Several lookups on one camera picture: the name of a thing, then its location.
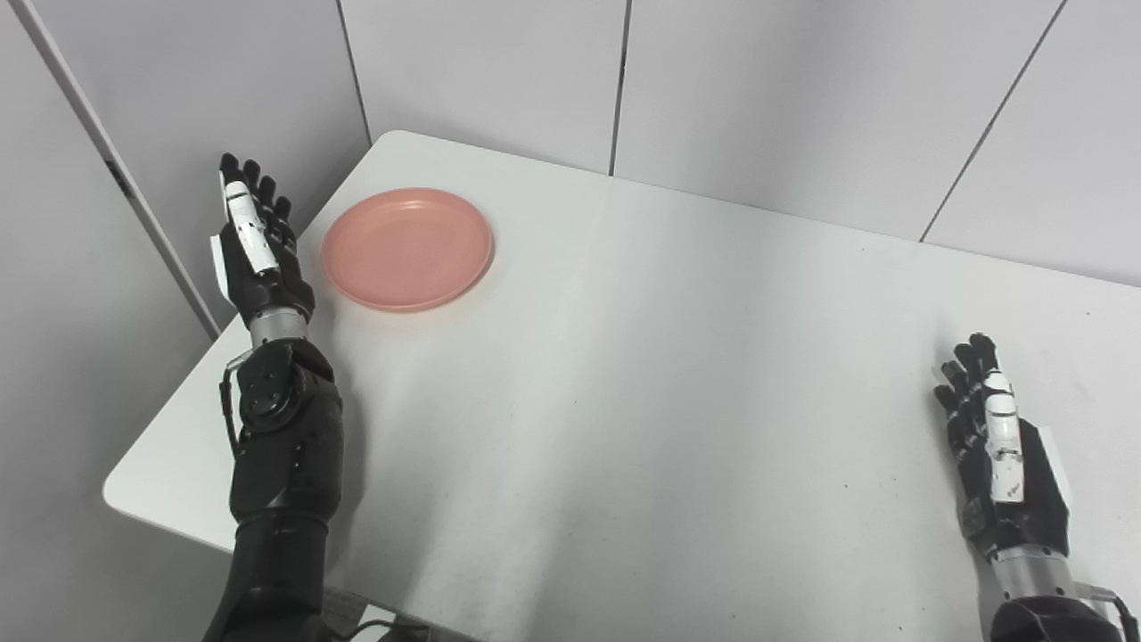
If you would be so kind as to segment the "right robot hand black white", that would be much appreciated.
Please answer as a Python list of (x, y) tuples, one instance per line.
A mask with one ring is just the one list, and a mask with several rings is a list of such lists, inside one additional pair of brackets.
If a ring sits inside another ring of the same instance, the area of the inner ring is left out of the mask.
[(958, 525), (966, 539), (986, 558), (1014, 547), (1068, 556), (1071, 511), (1039, 428), (1020, 414), (996, 344), (974, 333), (953, 353), (933, 395), (965, 493)]

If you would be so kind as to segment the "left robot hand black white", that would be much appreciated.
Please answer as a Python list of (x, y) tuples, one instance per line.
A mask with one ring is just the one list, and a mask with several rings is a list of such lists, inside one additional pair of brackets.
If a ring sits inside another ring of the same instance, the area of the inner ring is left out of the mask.
[(253, 159), (222, 153), (218, 177), (226, 222), (210, 247), (222, 296), (245, 325), (274, 309), (311, 320), (316, 296), (300, 269), (291, 201)]

